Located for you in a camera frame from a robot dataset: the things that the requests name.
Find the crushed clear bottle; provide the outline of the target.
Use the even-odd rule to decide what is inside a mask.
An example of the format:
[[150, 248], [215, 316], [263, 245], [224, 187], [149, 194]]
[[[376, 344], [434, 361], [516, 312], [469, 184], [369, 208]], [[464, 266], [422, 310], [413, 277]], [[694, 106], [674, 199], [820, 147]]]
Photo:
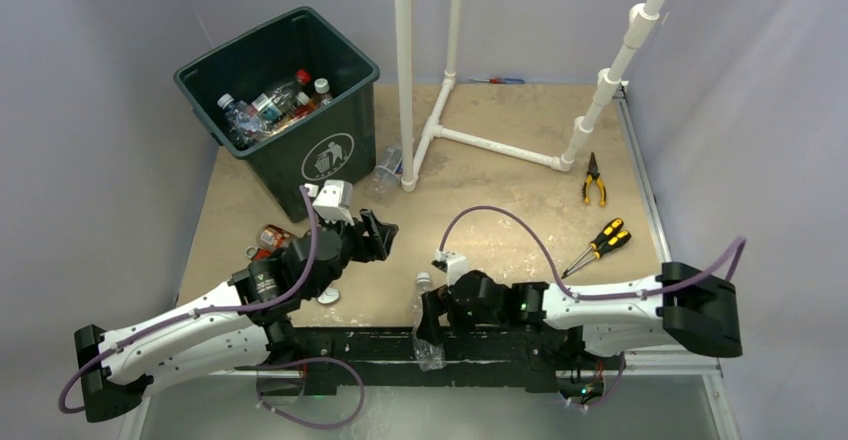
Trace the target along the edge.
[[411, 338], [415, 360], [424, 372], [441, 370], [446, 366], [443, 346], [434, 343], [431, 318], [426, 310], [425, 295], [431, 289], [430, 275], [419, 272], [410, 303], [413, 320]]

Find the yellow red tea bottle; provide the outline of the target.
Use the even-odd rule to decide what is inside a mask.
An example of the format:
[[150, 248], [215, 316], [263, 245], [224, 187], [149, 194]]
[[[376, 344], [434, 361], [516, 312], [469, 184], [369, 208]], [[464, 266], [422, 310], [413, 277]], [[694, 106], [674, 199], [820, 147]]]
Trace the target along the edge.
[[298, 92], [287, 99], [279, 99], [275, 106], [280, 111], [280, 115], [272, 129], [274, 134], [299, 122], [315, 110], [311, 97], [305, 92]]

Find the clear bottle white cap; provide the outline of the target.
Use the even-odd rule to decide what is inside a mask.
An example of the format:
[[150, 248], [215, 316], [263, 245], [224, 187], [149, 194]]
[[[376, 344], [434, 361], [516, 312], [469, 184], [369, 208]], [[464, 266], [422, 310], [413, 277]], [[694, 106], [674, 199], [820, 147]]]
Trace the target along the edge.
[[245, 150], [264, 139], [264, 122], [251, 104], [225, 93], [217, 100], [217, 105], [224, 112], [229, 125], [228, 135], [236, 148]]

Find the red label water bottle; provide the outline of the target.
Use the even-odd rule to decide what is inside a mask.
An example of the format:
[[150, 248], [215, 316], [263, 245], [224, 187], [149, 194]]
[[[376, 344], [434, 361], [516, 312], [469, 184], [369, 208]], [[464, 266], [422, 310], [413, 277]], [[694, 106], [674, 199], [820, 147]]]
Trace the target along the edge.
[[268, 123], [276, 123], [279, 118], [280, 111], [275, 106], [279, 99], [287, 99], [298, 92], [302, 92], [304, 87], [312, 80], [312, 76], [304, 69], [296, 71], [293, 77], [280, 80], [251, 102], [251, 105], [257, 110], [262, 120]]

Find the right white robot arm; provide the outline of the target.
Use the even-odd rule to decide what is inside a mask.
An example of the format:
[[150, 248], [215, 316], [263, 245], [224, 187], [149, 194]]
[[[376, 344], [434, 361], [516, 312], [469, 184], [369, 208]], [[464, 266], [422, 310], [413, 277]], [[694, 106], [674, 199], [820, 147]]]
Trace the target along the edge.
[[480, 325], [522, 330], [578, 330], [564, 336], [561, 352], [576, 367], [597, 357], [678, 344], [711, 358], [743, 353], [735, 286], [682, 262], [620, 284], [577, 286], [566, 295], [545, 282], [499, 284], [479, 270], [421, 296], [416, 338], [444, 341], [440, 319], [455, 334]]

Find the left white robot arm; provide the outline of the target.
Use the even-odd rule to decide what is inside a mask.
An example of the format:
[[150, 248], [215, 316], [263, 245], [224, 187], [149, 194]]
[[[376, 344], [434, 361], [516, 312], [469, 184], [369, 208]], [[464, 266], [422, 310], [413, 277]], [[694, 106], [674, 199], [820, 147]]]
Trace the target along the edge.
[[91, 423], [119, 417], [143, 399], [219, 370], [290, 367], [316, 348], [296, 336], [290, 314], [320, 296], [351, 262], [388, 258], [398, 226], [370, 209], [350, 222], [313, 217], [310, 231], [254, 260], [197, 299], [115, 330], [96, 325], [74, 334], [78, 372], [60, 392], [81, 388]]

